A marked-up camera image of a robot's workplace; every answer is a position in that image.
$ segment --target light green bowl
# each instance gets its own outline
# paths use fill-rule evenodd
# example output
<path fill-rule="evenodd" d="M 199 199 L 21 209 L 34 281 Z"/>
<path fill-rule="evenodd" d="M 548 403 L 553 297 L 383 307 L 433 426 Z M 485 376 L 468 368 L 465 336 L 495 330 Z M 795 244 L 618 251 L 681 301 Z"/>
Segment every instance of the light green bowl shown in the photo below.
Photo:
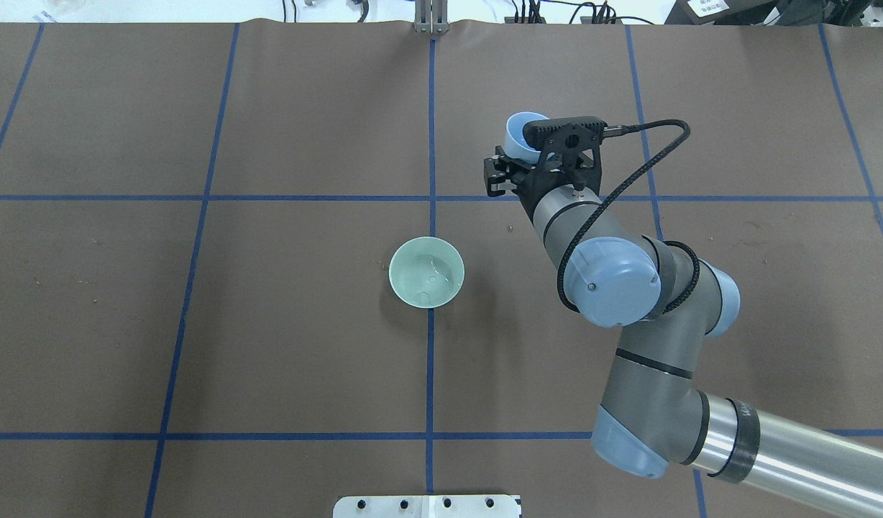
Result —
<path fill-rule="evenodd" d="M 401 301 L 437 308 L 464 284 L 464 260 L 451 243 L 438 238 L 409 240 L 390 259 L 390 286 Z"/>

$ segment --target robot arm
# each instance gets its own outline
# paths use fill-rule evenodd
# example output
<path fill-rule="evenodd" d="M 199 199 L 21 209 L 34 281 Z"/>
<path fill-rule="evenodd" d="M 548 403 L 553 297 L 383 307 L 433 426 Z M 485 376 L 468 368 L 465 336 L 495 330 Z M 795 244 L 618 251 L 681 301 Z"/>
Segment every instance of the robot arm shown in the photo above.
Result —
<path fill-rule="evenodd" d="M 598 196 L 598 145 L 632 131 L 593 117 L 528 122 L 511 138 L 540 150 L 537 164 L 500 147 L 485 161 L 488 194 L 514 191 L 554 266 L 565 263 L 567 307 L 623 327 L 594 449 L 645 478 L 675 462 L 833 514 L 883 517 L 881 450 L 692 387 L 704 337 L 721 335 L 738 315 L 738 288 L 681 243 L 628 232 L 599 209 L 615 193 Z"/>

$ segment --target grid line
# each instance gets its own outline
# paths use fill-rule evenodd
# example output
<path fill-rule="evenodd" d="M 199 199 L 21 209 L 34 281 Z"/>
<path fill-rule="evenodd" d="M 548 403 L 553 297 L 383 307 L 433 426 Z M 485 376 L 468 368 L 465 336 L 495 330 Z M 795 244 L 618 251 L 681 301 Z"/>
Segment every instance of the grid line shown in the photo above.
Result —
<path fill-rule="evenodd" d="M 704 481 L 700 472 L 694 470 L 694 489 L 697 493 L 697 512 L 700 518 L 707 518 L 707 499 L 704 498 Z"/>
<path fill-rule="evenodd" d="M 840 437 L 882 437 L 883 427 L 826 430 Z M 425 432 L 179 432 L 170 442 L 330 442 L 330 440 L 425 440 Z M 0 440 L 159 440 L 160 433 L 141 432 L 0 432 Z M 433 440 L 590 440 L 590 430 L 576 432 L 432 432 Z"/>
<path fill-rule="evenodd" d="M 838 108 L 841 109 L 841 117 L 843 118 L 843 122 L 845 122 L 847 137 L 850 138 L 850 143 L 853 145 L 856 163 L 858 163 L 860 167 L 860 175 L 863 177 L 863 183 L 866 184 L 866 193 L 869 194 L 869 200 L 873 204 L 873 213 L 876 216 L 876 223 L 879 224 L 879 232 L 882 233 L 883 240 L 882 210 L 879 209 L 879 201 L 876 198 L 876 191 L 873 189 L 873 183 L 872 180 L 870 180 L 869 171 L 866 169 L 866 161 L 863 160 L 863 153 L 860 152 L 860 144 L 858 140 L 856 140 L 854 125 L 850 122 L 850 115 L 847 114 L 847 107 L 845 102 L 843 102 L 841 86 L 838 85 L 838 76 L 835 72 L 835 63 L 832 61 L 832 53 L 828 48 L 828 39 L 825 38 L 825 26 L 821 23 L 819 24 L 819 39 L 822 40 L 822 51 L 825 55 L 825 63 L 828 65 L 828 75 L 831 76 L 832 79 L 832 88 L 835 89 L 835 98 L 838 102 Z"/>
<path fill-rule="evenodd" d="M 435 38 L 429 39 L 429 236 L 435 237 Z M 426 312 L 426 494 L 435 492 L 435 309 Z"/>
<path fill-rule="evenodd" d="M 800 203 L 883 203 L 883 196 L 738 196 L 738 194 L 622 194 L 617 202 L 800 202 Z M 513 194 L 490 198 L 470 194 L 0 194 L 4 202 L 484 202 L 515 203 Z"/>
<path fill-rule="evenodd" d="M 14 91 L 14 98 L 10 101 L 10 107 L 7 108 L 7 115 L 4 116 L 4 124 L 1 125 L 0 154 L 1 145 L 4 144 L 4 138 L 7 137 L 7 130 L 10 129 L 10 121 L 14 118 L 14 110 L 17 109 L 17 103 L 20 101 L 20 94 L 23 93 L 23 86 L 27 82 L 29 70 L 33 66 L 33 59 L 36 57 L 36 50 L 38 50 L 38 44 L 42 40 L 43 32 L 45 32 L 45 24 L 40 23 L 40 27 L 38 27 L 38 30 L 36 31 L 36 39 L 33 40 L 32 48 L 29 49 L 27 63 L 25 63 L 25 66 L 23 67 L 23 73 L 20 75 L 20 80 L 17 81 L 17 89 Z"/>
<path fill-rule="evenodd" d="M 623 26 L 623 32 L 626 33 L 626 53 L 628 53 L 630 58 L 630 78 L 633 81 L 633 97 L 636 100 L 636 118 L 639 119 L 639 124 L 646 124 L 646 115 L 643 112 L 643 98 L 639 91 L 639 73 L 636 72 L 636 52 L 633 49 L 633 33 L 629 25 Z M 639 141 L 643 145 L 643 161 L 648 162 L 649 158 L 652 158 L 652 154 L 649 153 L 649 138 L 646 136 L 646 131 L 639 132 Z M 652 168 L 646 171 L 646 180 L 649 181 L 649 202 L 652 203 L 652 220 L 656 226 L 656 237 L 659 240 L 665 240 L 665 236 L 662 233 L 662 216 L 659 215 L 656 179 L 652 173 Z"/>
<path fill-rule="evenodd" d="M 237 38 L 240 36 L 240 24 L 234 24 L 234 34 L 231 36 L 231 52 L 227 59 L 227 69 L 224 72 L 224 86 L 221 88 L 221 104 L 218 107 L 218 120 L 215 122 L 214 141 L 211 144 L 211 157 L 209 157 L 208 173 L 205 177 L 205 191 L 202 207 L 198 213 L 196 225 L 196 238 L 192 245 L 192 258 L 189 260 L 189 273 L 186 276 L 186 292 L 183 296 L 183 308 L 179 315 L 179 328 L 176 330 L 176 344 L 173 350 L 173 360 L 170 362 L 170 377 L 166 386 L 166 397 L 163 400 L 163 416 L 160 424 L 160 438 L 157 440 L 155 462 L 151 471 L 151 484 L 148 488 L 148 497 L 145 504 L 145 518 L 153 515 L 153 504 L 157 495 L 157 484 L 160 479 L 160 470 L 163 465 L 163 449 L 166 446 L 166 432 L 170 424 L 170 411 L 173 407 L 173 394 L 176 386 L 176 373 L 179 371 L 179 358 L 183 350 L 183 339 L 186 335 L 186 317 L 189 313 L 189 303 L 192 301 L 192 285 L 196 278 L 198 266 L 198 253 L 202 246 L 202 232 L 205 227 L 205 217 L 208 214 L 209 194 L 211 194 L 211 182 L 214 180 L 214 166 L 218 155 L 218 144 L 221 141 L 221 126 L 224 124 L 224 111 L 227 109 L 227 94 L 231 84 L 231 72 L 234 70 L 234 55 L 237 53 Z"/>

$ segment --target blue joint cap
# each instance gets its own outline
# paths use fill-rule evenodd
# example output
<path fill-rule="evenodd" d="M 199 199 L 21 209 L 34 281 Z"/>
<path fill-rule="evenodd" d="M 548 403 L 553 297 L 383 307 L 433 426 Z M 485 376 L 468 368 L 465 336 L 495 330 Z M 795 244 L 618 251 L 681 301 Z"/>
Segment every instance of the blue joint cap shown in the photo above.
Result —
<path fill-rule="evenodd" d="M 598 406 L 598 419 L 592 433 L 592 446 L 598 456 L 616 468 L 644 478 L 661 478 L 669 462 L 653 452 L 640 439 Z"/>
<path fill-rule="evenodd" d="M 563 285 L 586 320 L 600 327 L 639 321 L 656 306 L 662 288 L 648 253 L 610 236 L 579 243 L 569 257 Z"/>
<path fill-rule="evenodd" d="M 713 265 L 703 259 L 700 262 L 704 263 L 713 272 L 713 276 L 717 279 L 717 284 L 720 285 L 720 297 L 722 298 L 720 301 L 720 318 L 718 318 L 717 324 L 714 325 L 713 329 L 710 329 L 707 333 L 708 338 L 715 338 L 726 332 L 730 325 L 732 325 L 732 322 L 735 322 L 735 319 L 738 317 L 738 309 L 741 308 L 741 295 L 738 294 L 738 286 L 735 284 L 735 281 L 726 272 L 714 268 Z"/>

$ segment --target metal bracket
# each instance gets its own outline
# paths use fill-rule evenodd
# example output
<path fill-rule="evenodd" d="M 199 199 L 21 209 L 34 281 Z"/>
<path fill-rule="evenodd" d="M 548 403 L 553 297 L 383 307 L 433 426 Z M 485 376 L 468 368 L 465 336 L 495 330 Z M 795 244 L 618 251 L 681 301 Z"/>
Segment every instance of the metal bracket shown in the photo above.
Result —
<path fill-rule="evenodd" d="M 517 495 L 344 497 L 333 518 L 521 518 Z"/>
<path fill-rule="evenodd" d="M 448 0 L 416 0 L 416 32 L 444 34 L 448 32 Z"/>

